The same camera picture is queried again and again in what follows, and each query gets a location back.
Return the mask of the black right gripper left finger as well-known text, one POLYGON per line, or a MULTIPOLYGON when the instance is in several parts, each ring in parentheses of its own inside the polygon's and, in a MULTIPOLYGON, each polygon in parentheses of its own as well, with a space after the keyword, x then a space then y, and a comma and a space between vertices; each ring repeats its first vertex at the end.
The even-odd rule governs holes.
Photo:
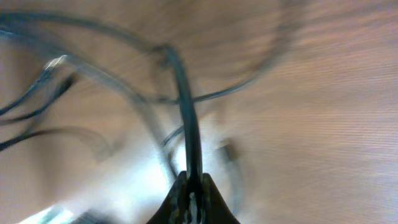
POLYGON ((147 224, 183 224, 187 222, 189 206, 187 172, 179 173, 159 209, 147 224))

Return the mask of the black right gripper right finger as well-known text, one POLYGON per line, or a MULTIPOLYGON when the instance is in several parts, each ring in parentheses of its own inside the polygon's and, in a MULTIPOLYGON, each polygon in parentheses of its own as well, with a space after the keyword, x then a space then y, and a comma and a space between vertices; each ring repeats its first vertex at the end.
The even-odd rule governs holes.
POLYGON ((210 174, 203 174, 202 190, 204 224, 239 224, 222 198, 210 174))

